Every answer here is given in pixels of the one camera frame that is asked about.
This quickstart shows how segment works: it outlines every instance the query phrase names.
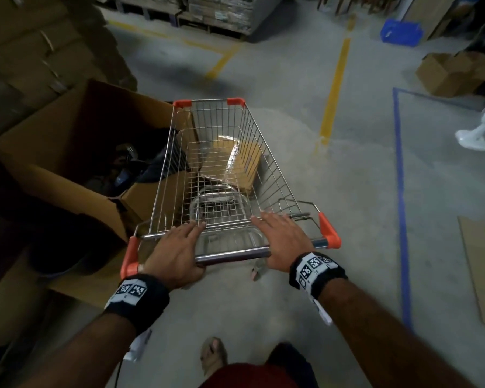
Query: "concrete floor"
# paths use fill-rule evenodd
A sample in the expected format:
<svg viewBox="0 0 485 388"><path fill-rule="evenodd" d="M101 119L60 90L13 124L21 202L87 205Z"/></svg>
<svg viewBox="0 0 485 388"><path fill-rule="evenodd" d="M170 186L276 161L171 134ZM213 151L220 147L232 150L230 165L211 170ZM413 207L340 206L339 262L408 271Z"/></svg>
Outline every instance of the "concrete floor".
<svg viewBox="0 0 485 388"><path fill-rule="evenodd" d="M316 11L316 3L284 2L256 38L242 44L136 15L107 17L158 33L110 26L139 92L162 100L246 99L295 196L316 202L341 235L343 247L330 255L350 280L400 317L392 88L424 92L414 76L423 56L458 51L466 42L383 44L382 16L356 7L334 131L328 147L316 149L348 20L335 18L330 5ZM212 48L234 46L240 46L235 56L206 82L205 74L222 57ZM456 220L485 219L485 153L461 149L453 138L479 114L407 93L399 101L414 330L485 387L485 325ZM482 106L477 98L461 102ZM212 267L191 289L173 292L143 358L123 365L118 386L198 386L200 346L211 335L223 339L230 362L262 363L276 343L289 340L312 363L320 386L369 386L336 327L324 325L285 274L268 272L252 282L250 268L251 263ZM44 339L40 357L97 313L74 303Z"/></svg>

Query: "wooden pallet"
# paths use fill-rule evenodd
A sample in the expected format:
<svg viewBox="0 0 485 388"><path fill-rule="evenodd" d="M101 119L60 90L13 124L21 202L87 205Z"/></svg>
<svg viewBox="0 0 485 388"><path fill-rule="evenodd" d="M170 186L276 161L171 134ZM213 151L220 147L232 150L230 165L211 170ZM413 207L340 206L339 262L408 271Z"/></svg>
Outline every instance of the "wooden pallet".
<svg viewBox="0 0 485 388"><path fill-rule="evenodd" d="M195 16L188 11L182 11L177 18L179 27L193 27L208 33L239 39L240 41L245 41L247 37L243 32L230 29L231 25L207 16Z"/></svg>
<svg viewBox="0 0 485 388"><path fill-rule="evenodd" d="M136 13L146 20L162 20L169 22L171 26L178 27L177 15L181 9L167 2L153 0L109 0L107 3L98 4L101 7L110 7L120 13Z"/></svg>

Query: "metal wire basket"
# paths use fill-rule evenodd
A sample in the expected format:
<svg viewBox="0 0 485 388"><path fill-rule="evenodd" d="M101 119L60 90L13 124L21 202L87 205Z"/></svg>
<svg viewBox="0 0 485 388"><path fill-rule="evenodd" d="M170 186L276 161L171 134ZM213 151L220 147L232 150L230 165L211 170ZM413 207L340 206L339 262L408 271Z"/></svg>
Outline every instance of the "metal wire basket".
<svg viewBox="0 0 485 388"><path fill-rule="evenodd" d="M320 224L298 203L312 205ZM323 235L312 240L315 248L341 246L325 215L295 199L244 99L175 101L153 214L130 238L121 276L138 272L140 239L157 240L189 220L206 222L197 264L268 257L267 240L250 221L261 211L312 220ZM142 227L148 230L139 236Z"/></svg>

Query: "left hand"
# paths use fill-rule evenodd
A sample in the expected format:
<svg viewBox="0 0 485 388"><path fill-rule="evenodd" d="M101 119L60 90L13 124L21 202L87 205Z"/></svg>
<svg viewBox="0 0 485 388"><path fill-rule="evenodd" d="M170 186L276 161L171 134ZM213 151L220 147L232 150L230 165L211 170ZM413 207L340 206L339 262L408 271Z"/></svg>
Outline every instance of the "left hand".
<svg viewBox="0 0 485 388"><path fill-rule="evenodd" d="M191 221L171 228L145 262L143 273L156 277L169 291L200 280L205 268L196 266L194 247L205 227Z"/></svg>

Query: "black wristband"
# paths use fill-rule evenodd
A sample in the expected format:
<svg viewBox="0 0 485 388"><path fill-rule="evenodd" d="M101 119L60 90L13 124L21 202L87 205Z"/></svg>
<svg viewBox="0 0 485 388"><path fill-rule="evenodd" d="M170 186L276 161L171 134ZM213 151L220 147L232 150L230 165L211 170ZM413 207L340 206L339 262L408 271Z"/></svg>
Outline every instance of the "black wristband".
<svg viewBox="0 0 485 388"><path fill-rule="evenodd" d="M104 307L128 319L140 335L158 319L169 304L169 291L154 276L137 274L123 280Z"/></svg>
<svg viewBox="0 0 485 388"><path fill-rule="evenodd" d="M301 254L289 270L289 284L296 289L304 289L315 300L325 285L336 278L349 279L345 270L334 260L318 252Z"/></svg>

